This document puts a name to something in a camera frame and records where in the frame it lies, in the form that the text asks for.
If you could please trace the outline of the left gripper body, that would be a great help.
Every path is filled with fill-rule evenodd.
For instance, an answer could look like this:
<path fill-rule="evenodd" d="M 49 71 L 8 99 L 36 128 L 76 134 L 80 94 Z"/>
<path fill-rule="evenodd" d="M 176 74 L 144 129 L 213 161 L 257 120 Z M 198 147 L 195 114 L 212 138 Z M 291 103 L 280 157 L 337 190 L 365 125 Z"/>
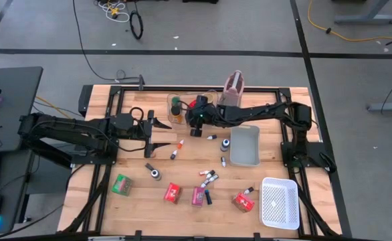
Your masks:
<path fill-rule="evenodd" d="M 150 158 L 153 152 L 153 145 L 151 143 L 153 117 L 148 115 L 147 119 L 144 119 L 144 110 L 139 109 L 139 111 L 141 112 L 140 118 L 134 118 L 136 135 L 140 141 L 144 141 L 144 157 Z"/>

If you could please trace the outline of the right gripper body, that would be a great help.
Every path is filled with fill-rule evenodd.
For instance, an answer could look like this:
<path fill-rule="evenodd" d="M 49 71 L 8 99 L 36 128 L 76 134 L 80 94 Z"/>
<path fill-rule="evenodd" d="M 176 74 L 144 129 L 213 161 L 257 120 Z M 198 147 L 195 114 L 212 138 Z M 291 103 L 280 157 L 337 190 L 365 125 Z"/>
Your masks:
<path fill-rule="evenodd" d="M 208 98 L 198 95 L 185 115 L 190 127 L 200 129 L 202 125 L 217 126 L 217 106 L 208 103 Z"/>

